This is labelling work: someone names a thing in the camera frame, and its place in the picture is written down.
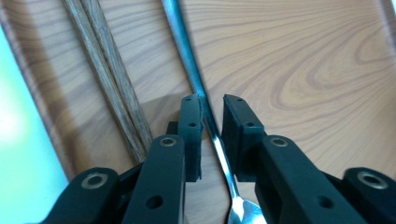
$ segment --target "wooden chopstick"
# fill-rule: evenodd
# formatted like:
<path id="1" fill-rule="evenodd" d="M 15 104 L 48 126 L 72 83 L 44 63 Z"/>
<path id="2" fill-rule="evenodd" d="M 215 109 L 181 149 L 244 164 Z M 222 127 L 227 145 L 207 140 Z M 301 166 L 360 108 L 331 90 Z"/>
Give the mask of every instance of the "wooden chopstick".
<path id="1" fill-rule="evenodd" d="M 96 1 L 64 0 L 64 4 L 131 156 L 144 161 L 151 133 L 102 9 Z"/>

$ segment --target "wooden table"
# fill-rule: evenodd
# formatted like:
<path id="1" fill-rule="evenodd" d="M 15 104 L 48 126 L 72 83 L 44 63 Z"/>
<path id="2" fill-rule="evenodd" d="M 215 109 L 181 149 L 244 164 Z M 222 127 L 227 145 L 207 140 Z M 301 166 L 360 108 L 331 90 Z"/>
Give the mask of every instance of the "wooden table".
<path id="1" fill-rule="evenodd" d="M 8 1 L 0 21 L 69 178 L 131 162 L 61 1 Z M 247 100 L 270 134 L 293 139 L 342 177 L 365 166 L 396 178 L 394 12 L 385 0 L 181 2 L 214 112 Z M 162 4 L 101 1 L 154 136 L 191 94 Z M 190 223 L 221 223 L 229 200 L 205 134 L 203 179 L 187 184 Z M 257 202 L 253 184 L 241 194 Z"/>

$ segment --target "silver utensil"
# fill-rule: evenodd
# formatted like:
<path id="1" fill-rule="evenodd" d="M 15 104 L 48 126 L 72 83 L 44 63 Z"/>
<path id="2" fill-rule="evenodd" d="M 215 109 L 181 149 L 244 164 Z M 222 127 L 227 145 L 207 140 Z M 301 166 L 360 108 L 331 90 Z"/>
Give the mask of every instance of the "silver utensil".
<path id="1" fill-rule="evenodd" d="M 213 146 L 218 154 L 221 169 L 224 173 L 231 196 L 231 208 L 228 223 L 266 223 L 260 207 L 240 197 L 235 179 L 231 173 L 230 164 L 224 154 L 224 145 L 219 135 L 219 129 L 207 99 L 204 83 L 196 64 L 189 36 L 177 0 L 163 0 L 163 7 L 168 19 L 173 37 L 177 44 L 178 53 L 184 64 L 192 90 L 202 101 L 205 126 L 211 137 Z"/>

